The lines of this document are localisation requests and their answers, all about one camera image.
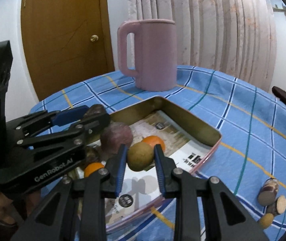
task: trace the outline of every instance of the metal screw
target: metal screw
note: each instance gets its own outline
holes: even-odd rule
[[[98,173],[101,175],[106,175],[108,173],[108,170],[106,168],[101,168],[98,170]]]
[[[64,184],[68,184],[68,183],[70,183],[72,181],[72,179],[70,177],[68,177],[68,176],[64,176],[62,178],[62,181],[63,181]]]
[[[82,143],[83,143],[83,141],[80,138],[77,138],[74,140],[75,145],[81,145]]]
[[[210,181],[213,183],[213,184],[217,184],[220,182],[220,179],[218,177],[211,177],[210,178]]]
[[[176,174],[176,175],[180,175],[180,174],[183,173],[183,170],[182,170],[181,168],[175,168],[175,169],[173,169],[173,172],[174,172],[174,174]]]

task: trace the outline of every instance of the pink mug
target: pink mug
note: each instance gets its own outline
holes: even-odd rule
[[[127,68],[127,35],[134,33],[135,70]],[[152,92],[173,89],[177,83],[177,42],[174,21],[126,21],[117,30],[118,67],[135,78],[136,87]]]

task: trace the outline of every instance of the table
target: table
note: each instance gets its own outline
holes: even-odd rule
[[[98,103],[111,113],[155,95],[188,109],[222,133],[218,150],[196,176],[218,176],[255,220],[265,213],[256,196],[268,178],[277,178],[278,196],[286,196],[286,106],[267,92],[218,71],[178,66],[178,85],[167,92],[138,89],[133,78],[115,71],[57,92],[31,112]],[[67,127],[53,127],[44,134]],[[174,221],[175,202],[167,202],[108,240],[173,240]],[[285,231],[286,212],[275,217],[265,233],[270,240],[278,240]]]

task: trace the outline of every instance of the orange fruit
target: orange fruit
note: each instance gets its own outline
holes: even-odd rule
[[[153,149],[154,149],[154,146],[155,146],[156,144],[160,144],[160,145],[161,145],[161,148],[162,148],[162,150],[163,150],[163,152],[165,151],[165,143],[164,143],[164,141],[163,141],[160,137],[158,137],[158,136],[148,136],[148,137],[144,138],[144,139],[142,140],[142,142],[147,143],[147,144],[150,145]]]
[[[90,174],[103,167],[104,166],[99,162],[89,164],[84,170],[84,178],[88,177]]]

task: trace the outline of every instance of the floral curtain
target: floral curtain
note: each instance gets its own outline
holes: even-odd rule
[[[276,58],[270,0],[128,0],[129,20],[172,19],[178,64],[225,72],[268,90]],[[130,61],[134,66],[133,36]]]

